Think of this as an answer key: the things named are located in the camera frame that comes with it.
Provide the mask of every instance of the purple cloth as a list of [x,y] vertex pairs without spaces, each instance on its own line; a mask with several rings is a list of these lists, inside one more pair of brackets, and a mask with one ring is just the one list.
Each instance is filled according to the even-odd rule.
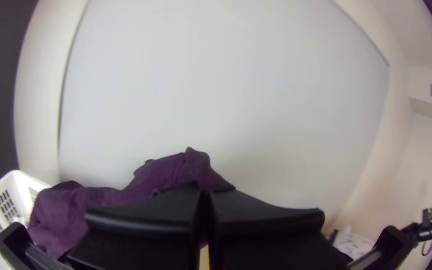
[[34,203],[27,231],[36,245],[57,259],[87,232],[84,213],[88,207],[140,202],[154,191],[194,180],[206,192],[234,189],[211,168],[208,154],[188,147],[186,152],[146,161],[123,190],[83,187],[75,181],[42,190]]

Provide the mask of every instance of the ceiling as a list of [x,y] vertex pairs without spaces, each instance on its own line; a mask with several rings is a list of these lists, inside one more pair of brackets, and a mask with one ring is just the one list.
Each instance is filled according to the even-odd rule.
[[432,69],[432,15],[423,0],[369,0],[393,29],[410,65]]

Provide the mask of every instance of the white wall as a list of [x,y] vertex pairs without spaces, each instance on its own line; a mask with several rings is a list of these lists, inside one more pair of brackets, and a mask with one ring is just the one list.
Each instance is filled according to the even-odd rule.
[[39,1],[22,44],[14,90],[19,168],[59,182],[60,97],[73,37],[87,0]]
[[332,226],[349,224],[354,232],[376,239],[397,212],[378,205],[398,170],[411,126],[407,94],[408,63],[397,37],[369,1],[334,0],[373,40],[390,64],[389,88],[376,141],[351,197]]
[[[379,202],[379,212],[373,212],[390,215],[399,228],[421,222],[422,209],[432,207],[432,119],[416,114],[410,134],[396,177]],[[401,270],[426,269],[432,252],[423,257],[421,246],[411,252]]]
[[432,104],[431,84],[432,69],[410,66],[408,77],[408,94],[410,97]]
[[145,160],[192,146],[238,189],[332,220],[368,160],[388,76],[326,0],[94,0],[64,86],[62,174],[121,188]]

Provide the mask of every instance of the beige wall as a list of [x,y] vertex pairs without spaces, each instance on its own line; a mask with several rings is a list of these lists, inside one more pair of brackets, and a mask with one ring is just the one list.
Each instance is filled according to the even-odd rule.
[[375,239],[391,222],[387,215],[374,213],[397,172],[411,125],[408,64],[396,36],[369,1],[334,2],[359,24],[385,56],[390,65],[390,81],[384,114],[364,172],[343,211],[327,228],[350,224],[354,232]]

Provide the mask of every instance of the white laundry basket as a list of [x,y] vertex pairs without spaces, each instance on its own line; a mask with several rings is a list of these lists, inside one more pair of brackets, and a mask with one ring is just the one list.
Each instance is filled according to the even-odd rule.
[[[36,195],[50,185],[20,170],[8,172],[0,179],[0,233],[15,217],[29,220]],[[0,270],[12,269],[0,254]]]

